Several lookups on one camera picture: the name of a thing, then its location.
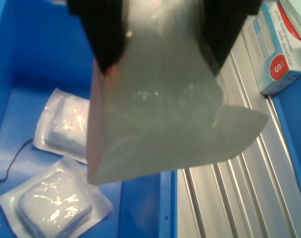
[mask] blue surface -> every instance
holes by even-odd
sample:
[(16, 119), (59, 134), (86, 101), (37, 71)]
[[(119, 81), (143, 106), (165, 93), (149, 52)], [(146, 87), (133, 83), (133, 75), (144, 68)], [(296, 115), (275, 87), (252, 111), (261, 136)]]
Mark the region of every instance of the blue surface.
[[(33, 138), (52, 91), (89, 98), (93, 55), (76, 17), (46, 0), (0, 0), (0, 178)], [(61, 157), (26, 146), (0, 184), (0, 195)], [(177, 180), (165, 172), (100, 186), (110, 215), (82, 237), (176, 237)], [(0, 208), (0, 238), (14, 237)]]
[(274, 97), (301, 192), (301, 77)]

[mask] black string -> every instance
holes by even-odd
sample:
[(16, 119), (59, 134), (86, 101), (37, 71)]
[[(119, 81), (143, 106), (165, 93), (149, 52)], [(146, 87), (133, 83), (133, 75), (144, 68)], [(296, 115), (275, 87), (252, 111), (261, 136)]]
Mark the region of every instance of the black string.
[(27, 140), (27, 141), (20, 147), (20, 149), (18, 150), (17, 154), (15, 155), (15, 157), (13, 158), (13, 160), (11, 161), (11, 163), (10, 163), (8, 169), (7, 169), (6, 177), (5, 177), (4, 179), (0, 179), (0, 183), (5, 182), (5, 181), (8, 179), (9, 170), (10, 170), (10, 168), (11, 168), (13, 162), (15, 162), (15, 160), (16, 160), (18, 154), (20, 153), (20, 151), (21, 151), (26, 145), (28, 145), (28, 144), (29, 144), (30, 142), (32, 142), (32, 141), (33, 141), (33, 139), (29, 139), (29, 140)]

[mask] metal profile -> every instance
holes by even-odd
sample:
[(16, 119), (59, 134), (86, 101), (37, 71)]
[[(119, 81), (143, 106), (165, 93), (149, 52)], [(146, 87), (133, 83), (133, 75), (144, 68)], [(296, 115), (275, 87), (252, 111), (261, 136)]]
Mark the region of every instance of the metal profile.
[(187, 170), (183, 197), (196, 204), (196, 230), (204, 229), (197, 237), (301, 238), (301, 194), (291, 159), (272, 99), (258, 92), (241, 34), (221, 74), (230, 104), (262, 111), (269, 121), (236, 158)]

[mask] plastic wrapper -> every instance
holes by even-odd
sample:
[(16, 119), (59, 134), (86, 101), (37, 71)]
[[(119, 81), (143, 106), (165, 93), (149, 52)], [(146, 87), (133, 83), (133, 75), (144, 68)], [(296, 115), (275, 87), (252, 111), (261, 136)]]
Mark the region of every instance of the plastic wrapper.
[(264, 127), (266, 115), (228, 104), (216, 60), (200, 35), (201, 2), (124, 2), (124, 53), (103, 75), (94, 67), (90, 183), (224, 161)]
[(86, 182), (84, 167), (67, 157), (0, 197), (19, 238), (75, 238), (112, 210), (99, 188)]
[(37, 124), (34, 145), (86, 163), (89, 100), (55, 89)]

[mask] cardboard box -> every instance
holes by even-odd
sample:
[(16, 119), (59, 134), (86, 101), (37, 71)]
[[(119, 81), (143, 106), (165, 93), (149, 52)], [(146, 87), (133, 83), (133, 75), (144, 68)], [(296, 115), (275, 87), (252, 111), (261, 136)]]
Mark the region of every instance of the cardboard box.
[(301, 76), (301, 39), (278, 3), (263, 3), (243, 35), (260, 93), (274, 95)]

